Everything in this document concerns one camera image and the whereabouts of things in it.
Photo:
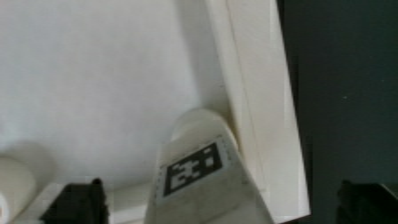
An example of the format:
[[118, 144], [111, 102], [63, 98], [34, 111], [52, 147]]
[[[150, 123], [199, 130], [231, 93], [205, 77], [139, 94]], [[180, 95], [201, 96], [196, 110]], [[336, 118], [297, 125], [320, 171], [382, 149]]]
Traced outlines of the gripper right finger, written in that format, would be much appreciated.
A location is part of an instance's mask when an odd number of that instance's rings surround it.
[[342, 182], [336, 224], [398, 224], [398, 183]]

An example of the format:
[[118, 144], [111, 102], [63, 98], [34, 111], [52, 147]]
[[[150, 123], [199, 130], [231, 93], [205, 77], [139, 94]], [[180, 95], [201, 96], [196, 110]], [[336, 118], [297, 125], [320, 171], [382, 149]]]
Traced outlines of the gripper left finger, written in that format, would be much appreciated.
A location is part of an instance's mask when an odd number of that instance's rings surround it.
[[27, 211], [15, 224], [111, 224], [103, 181], [70, 183], [43, 209]]

